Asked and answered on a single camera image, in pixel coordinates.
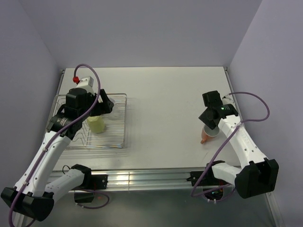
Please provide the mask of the yellow-green ceramic mug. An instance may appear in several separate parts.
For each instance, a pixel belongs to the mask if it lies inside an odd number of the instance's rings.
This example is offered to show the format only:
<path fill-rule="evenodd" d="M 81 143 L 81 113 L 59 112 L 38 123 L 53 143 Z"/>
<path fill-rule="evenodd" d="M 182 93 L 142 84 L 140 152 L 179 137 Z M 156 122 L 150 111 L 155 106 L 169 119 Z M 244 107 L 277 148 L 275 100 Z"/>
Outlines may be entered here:
<path fill-rule="evenodd" d="M 86 122 L 92 133 L 102 133 L 105 128 L 105 123 L 101 115 L 88 117 Z"/>

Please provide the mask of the large clear glass tumbler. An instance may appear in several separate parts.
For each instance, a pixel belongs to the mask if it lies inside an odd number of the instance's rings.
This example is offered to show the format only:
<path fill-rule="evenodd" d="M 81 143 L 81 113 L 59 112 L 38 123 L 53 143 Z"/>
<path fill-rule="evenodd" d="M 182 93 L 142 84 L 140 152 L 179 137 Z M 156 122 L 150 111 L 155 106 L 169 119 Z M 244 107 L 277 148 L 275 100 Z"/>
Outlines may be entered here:
<path fill-rule="evenodd" d="M 120 114 L 121 114 L 120 108 L 119 108 L 119 106 L 117 105 L 117 103 L 115 102 L 114 99 L 110 98 L 109 100 L 114 104 L 114 106 L 113 106 L 112 112 L 109 113 L 107 115 L 107 117 L 110 120 L 118 120 L 119 117 L 120 117 Z"/>

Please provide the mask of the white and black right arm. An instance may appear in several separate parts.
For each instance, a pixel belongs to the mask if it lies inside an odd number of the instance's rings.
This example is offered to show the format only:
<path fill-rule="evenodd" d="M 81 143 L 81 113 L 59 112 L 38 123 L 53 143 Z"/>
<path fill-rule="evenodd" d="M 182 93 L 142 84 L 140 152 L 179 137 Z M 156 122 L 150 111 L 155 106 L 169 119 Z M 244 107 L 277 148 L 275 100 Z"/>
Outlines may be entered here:
<path fill-rule="evenodd" d="M 224 97 L 218 91 L 202 94 L 206 109 L 199 116 L 204 123 L 201 144 L 216 137 L 220 132 L 226 140 L 218 148 L 206 168 L 194 184 L 196 188 L 205 179 L 209 184 L 219 180 L 233 185 L 234 190 L 244 199 L 272 192 L 275 189 L 279 165 L 275 159 L 268 157 L 257 147 L 244 127 L 246 120 L 241 119 L 232 103 L 224 103 L 232 94 Z M 235 151 L 240 167 L 234 167 L 224 161 L 216 160 L 219 153 L 230 143 Z"/>

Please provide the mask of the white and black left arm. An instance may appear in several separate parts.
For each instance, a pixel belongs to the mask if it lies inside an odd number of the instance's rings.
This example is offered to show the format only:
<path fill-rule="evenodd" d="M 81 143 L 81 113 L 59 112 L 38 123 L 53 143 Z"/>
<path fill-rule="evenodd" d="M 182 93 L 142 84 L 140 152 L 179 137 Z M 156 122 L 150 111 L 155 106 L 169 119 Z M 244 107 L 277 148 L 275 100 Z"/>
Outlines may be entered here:
<path fill-rule="evenodd" d="M 82 123 L 93 116 L 109 114 L 114 107 L 106 92 L 97 94 L 83 88 L 73 88 L 47 126 L 44 140 L 29 168 L 15 184 L 6 187 L 1 198 L 12 212 L 20 213 L 35 221 L 45 220 L 54 204 L 69 191 L 76 189 L 93 192 L 91 169 L 73 165 L 63 176 L 49 183 L 48 179 L 59 157 L 71 143 Z"/>

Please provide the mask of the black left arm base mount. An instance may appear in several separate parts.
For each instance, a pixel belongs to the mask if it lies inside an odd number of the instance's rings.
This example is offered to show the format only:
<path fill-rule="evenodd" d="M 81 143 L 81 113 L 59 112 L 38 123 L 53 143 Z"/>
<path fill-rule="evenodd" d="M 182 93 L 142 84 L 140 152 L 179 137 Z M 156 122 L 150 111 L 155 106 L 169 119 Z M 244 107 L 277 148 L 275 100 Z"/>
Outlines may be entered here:
<path fill-rule="evenodd" d="M 92 175 L 86 185 L 77 186 L 74 188 L 74 202 L 81 207 L 87 209 L 102 208 L 109 204 L 110 198 L 100 190 L 107 188 L 108 175 Z M 102 205 L 97 207 L 89 207 L 92 202 L 103 201 Z"/>

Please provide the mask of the orange ceramic mug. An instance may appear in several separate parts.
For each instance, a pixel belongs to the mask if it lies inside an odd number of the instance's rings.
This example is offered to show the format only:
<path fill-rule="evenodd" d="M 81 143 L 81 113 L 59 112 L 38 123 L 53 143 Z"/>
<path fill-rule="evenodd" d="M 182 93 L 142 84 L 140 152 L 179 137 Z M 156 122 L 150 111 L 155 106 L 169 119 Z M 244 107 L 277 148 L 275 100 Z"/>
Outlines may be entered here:
<path fill-rule="evenodd" d="M 208 141 L 213 140 L 219 134 L 220 129 L 215 127 L 214 129 L 209 128 L 208 126 L 204 125 L 201 133 L 201 144 L 204 144 Z"/>

